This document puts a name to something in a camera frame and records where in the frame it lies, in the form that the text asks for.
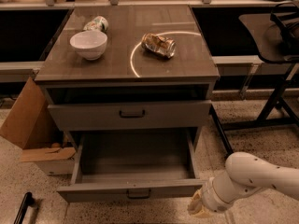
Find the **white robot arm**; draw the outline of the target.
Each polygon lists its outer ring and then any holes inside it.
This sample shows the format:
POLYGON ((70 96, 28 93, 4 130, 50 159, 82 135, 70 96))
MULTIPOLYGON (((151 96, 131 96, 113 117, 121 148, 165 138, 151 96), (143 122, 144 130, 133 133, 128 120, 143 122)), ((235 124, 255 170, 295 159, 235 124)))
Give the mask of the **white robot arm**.
POLYGON ((299 170, 267 162, 247 152, 235 152, 225 162, 225 170, 192 196, 191 216, 207 218, 231 208, 235 201, 265 189, 273 189, 299 200, 299 170))

